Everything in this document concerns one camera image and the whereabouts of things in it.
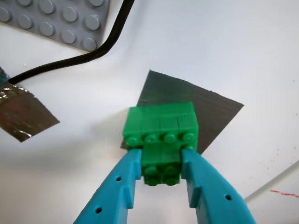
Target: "silver tape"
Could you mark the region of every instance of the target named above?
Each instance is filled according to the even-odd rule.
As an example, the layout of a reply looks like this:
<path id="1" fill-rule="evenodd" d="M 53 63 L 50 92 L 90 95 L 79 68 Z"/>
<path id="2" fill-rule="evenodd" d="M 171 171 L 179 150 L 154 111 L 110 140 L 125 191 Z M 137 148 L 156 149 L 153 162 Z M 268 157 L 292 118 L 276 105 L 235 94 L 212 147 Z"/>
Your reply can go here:
<path id="1" fill-rule="evenodd" d="M 0 127 L 20 142 L 58 123 L 28 90 L 10 83 L 0 87 Z"/>

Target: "black wire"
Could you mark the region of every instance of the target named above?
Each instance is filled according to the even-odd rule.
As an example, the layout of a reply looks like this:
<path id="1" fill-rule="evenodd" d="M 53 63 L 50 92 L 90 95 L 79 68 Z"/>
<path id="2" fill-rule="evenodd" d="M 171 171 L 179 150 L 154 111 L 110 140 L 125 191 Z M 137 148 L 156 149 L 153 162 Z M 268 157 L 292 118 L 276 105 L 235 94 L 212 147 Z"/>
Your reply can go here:
<path id="1" fill-rule="evenodd" d="M 119 36 L 121 35 L 121 31 L 125 25 L 126 19 L 128 17 L 128 14 L 130 13 L 133 3 L 134 3 L 134 0 L 124 0 L 123 1 L 120 11 L 116 17 L 114 25 L 109 34 L 109 37 L 98 49 L 96 49 L 92 52 L 89 52 L 87 54 L 77 56 L 77 57 L 72 57 L 69 59 L 64 59 L 61 61 L 41 65 L 34 69 L 23 72 L 15 77 L 12 77 L 11 79 L 8 80 L 9 83 L 12 85 L 15 85 L 25 79 L 31 78 L 31 77 L 41 74 L 43 72 L 60 69 L 60 68 L 68 67 L 68 66 L 73 66 L 73 65 L 77 65 L 77 64 L 83 64 L 83 63 L 90 62 L 94 59 L 104 56 L 114 46 L 114 44 L 118 40 Z"/>

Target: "gray lego baseplate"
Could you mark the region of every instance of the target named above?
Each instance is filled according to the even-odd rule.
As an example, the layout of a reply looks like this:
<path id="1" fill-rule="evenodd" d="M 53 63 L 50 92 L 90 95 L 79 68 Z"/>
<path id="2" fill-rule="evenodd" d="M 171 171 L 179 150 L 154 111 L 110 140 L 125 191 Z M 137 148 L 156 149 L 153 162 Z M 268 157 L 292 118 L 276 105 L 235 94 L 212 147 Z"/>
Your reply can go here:
<path id="1" fill-rule="evenodd" d="M 92 51 L 102 42 L 108 6 L 109 0 L 0 0 L 0 22 Z"/>

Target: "white table surface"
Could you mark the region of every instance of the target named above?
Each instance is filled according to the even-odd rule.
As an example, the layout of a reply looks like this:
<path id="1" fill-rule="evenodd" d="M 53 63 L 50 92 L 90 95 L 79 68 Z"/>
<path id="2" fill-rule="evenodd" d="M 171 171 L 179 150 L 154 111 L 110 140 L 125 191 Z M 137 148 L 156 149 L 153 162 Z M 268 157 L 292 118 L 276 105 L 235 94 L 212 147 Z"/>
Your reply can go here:
<path id="1" fill-rule="evenodd" d="M 112 1 L 106 36 L 121 2 Z M 299 2 L 136 1 L 103 58 L 22 82 L 60 124 L 19 143 L 0 130 L 1 223 L 71 223 L 125 154 L 149 69 L 245 104 L 203 156 L 247 197 L 299 159 Z M 83 51 L 0 24 L 11 76 Z M 137 182 L 128 223 L 196 223 L 185 183 Z"/>

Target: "red line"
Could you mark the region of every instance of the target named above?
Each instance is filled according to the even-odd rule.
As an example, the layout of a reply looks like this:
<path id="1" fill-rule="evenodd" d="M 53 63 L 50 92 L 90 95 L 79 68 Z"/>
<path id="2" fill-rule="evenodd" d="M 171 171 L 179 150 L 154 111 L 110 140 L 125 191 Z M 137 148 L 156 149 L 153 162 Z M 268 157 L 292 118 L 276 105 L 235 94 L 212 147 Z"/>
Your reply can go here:
<path id="1" fill-rule="evenodd" d="M 295 194 L 286 194 L 286 193 L 283 193 L 283 192 L 280 192 L 280 191 L 277 191 L 277 190 L 270 190 L 271 192 L 274 192 L 274 193 L 280 193 L 281 195 L 284 195 L 284 196 L 294 196 L 296 198 L 299 198 L 298 195 L 295 195 Z"/>

